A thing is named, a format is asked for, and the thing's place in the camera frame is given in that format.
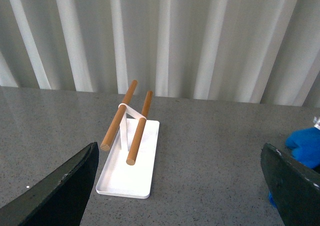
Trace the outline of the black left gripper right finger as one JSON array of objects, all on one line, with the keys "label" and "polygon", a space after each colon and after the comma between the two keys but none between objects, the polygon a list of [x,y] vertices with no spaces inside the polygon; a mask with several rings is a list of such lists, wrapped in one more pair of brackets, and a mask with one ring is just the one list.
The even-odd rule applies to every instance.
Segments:
[{"label": "black left gripper right finger", "polygon": [[262,148],[260,165],[283,223],[286,226],[318,226],[320,172],[269,143]]}]

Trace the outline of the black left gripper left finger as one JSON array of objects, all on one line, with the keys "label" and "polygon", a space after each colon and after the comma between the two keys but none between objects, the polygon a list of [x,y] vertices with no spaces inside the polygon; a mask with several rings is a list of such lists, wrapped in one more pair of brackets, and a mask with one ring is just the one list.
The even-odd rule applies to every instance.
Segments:
[{"label": "black left gripper left finger", "polygon": [[99,164],[92,142],[0,209],[2,226],[78,226],[90,198]]}]

